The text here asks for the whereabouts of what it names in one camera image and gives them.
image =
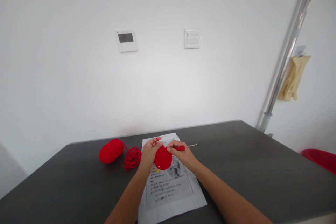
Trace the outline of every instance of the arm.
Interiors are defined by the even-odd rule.
[[[148,176],[153,169],[155,154],[161,147],[161,143],[158,142],[159,144],[156,144],[156,141],[161,139],[161,137],[152,138],[144,145],[139,168],[128,183],[105,224],[135,223],[142,193],[145,189]]]
[[[202,165],[195,158],[189,148],[186,148],[183,152],[179,152],[172,148],[181,145],[184,145],[185,147],[187,146],[184,142],[172,141],[168,144],[167,150],[180,159],[180,161],[195,174],[198,180],[204,185],[211,198],[214,200],[223,218],[228,224],[272,223],[243,196],[228,186],[207,167]]]

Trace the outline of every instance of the stack of papers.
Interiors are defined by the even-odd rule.
[[[176,133],[160,137],[160,142],[165,146],[173,140],[180,141]],[[142,140],[141,150],[149,139]],[[207,201],[196,176],[173,155],[172,164],[167,170],[157,173],[154,165],[142,194],[138,223],[156,224],[205,205]]]

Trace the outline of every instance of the silver pole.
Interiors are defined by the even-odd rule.
[[[295,18],[293,29],[290,33],[290,37],[288,40],[286,50],[284,51],[283,56],[282,56],[283,59],[280,65],[278,76],[276,78],[276,81],[273,87],[271,97],[268,102],[267,110],[264,113],[262,123],[260,124],[260,127],[259,127],[259,130],[262,132],[265,132],[265,130],[267,129],[268,123],[271,119],[272,110],[273,110],[275,101],[277,100],[277,97],[278,97],[278,94],[279,94],[279,91],[280,91],[280,88],[281,88],[281,85],[282,85],[282,82],[283,82],[283,79],[284,79],[284,76],[285,76],[285,73],[288,67],[289,60],[293,53],[296,41],[299,37],[302,23],[305,19],[305,16],[306,16],[306,13],[309,7],[309,3],[310,3],[310,0],[302,0],[300,3],[299,11]]]

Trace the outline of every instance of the finger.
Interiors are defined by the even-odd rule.
[[[161,145],[162,145],[162,143],[161,143],[161,142],[159,142],[159,141],[157,141],[157,142],[156,142],[156,145],[153,147],[153,149],[155,149],[155,152],[157,152],[157,151],[158,151],[158,149],[160,149],[160,148],[161,148]]]
[[[182,146],[184,145],[185,147],[187,147],[186,143],[185,142],[180,142],[180,141],[171,141],[168,145],[167,145],[167,148],[170,148],[170,147],[179,147],[179,146]]]
[[[163,144],[163,142],[160,142],[160,141],[156,141],[152,144],[152,147],[154,147],[157,143],[160,143],[162,145],[162,147],[164,147],[165,145]]]
[[[149,139],[148,140],[148,143],[150,143],[153,147],[155,146],[155,142],[156,141],[160,141],[162,139],[162,137],[158,136],[158,137],[155,137],[155,138],[152,138],[152,139]]]
[[[167,151],[173,155],[175,155],[178,159],[180,159],[180,151],[175,150],[174,148],[167,148]]]

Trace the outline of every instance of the red crochet piece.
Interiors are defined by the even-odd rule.
[[[175,150],[184,151],[185,147],[182,145],[175,148]],[[167,151],[167,147],[161,147],[156,152],[154,164],[159,170],[166,170],[171,166],[172,160],[173,156],[170,152]]]

